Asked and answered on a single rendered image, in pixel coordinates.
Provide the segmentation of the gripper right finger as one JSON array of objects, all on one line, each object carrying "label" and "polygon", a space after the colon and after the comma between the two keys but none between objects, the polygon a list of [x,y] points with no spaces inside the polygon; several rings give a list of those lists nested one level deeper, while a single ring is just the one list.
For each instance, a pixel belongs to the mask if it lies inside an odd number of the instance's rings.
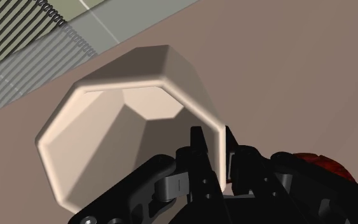
[{"label": "gripper right finger", "polygon": [[284,151],[265,158],[226,134],[226,177],[247,224],[358,224],[358,183]]}]

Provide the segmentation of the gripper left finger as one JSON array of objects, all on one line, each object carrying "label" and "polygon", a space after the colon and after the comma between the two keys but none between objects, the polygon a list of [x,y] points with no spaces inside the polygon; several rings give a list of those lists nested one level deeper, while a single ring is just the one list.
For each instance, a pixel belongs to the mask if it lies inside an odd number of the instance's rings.
[{"label": "gripper left finger", "polygon": [[201,127],[175,157],[155,155],[89,205],[68,224],[153,224],[179,197],[186,205],[168,224],[232,224]]}]

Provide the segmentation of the beige octagonal cup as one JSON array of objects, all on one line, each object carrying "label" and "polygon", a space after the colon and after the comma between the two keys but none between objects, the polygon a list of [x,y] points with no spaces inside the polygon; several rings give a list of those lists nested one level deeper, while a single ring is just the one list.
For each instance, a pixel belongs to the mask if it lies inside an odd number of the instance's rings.
[{"label": "beige octagonal cup", "polygon": [[203,130],[226,186],[226,127],[194,66],[169,45],[137,47],[76,81],[36,137],[58,205],[77,213],[156,154]]}]

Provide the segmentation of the dark red round object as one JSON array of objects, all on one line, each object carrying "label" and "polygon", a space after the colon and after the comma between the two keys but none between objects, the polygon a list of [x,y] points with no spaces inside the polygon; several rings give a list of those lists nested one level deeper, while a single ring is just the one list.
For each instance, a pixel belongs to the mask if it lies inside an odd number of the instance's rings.
[{"label": "dark red round object", "polygon": [[351,182],[356,182],[351,173],[343,165],[329,157],[314,153],[294,153],[294,155],[310,164],[322,167],[325,170],[335,173]]}]

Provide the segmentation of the striped rug with fringe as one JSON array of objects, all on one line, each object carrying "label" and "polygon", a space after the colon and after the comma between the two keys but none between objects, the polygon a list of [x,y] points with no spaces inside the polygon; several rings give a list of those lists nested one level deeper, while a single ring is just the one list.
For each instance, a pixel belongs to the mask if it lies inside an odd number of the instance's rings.
[{"label": "striped rug with fringe", "polygon": [[98,53],[74,28],[78,0],[0,0],[0,109]]}]

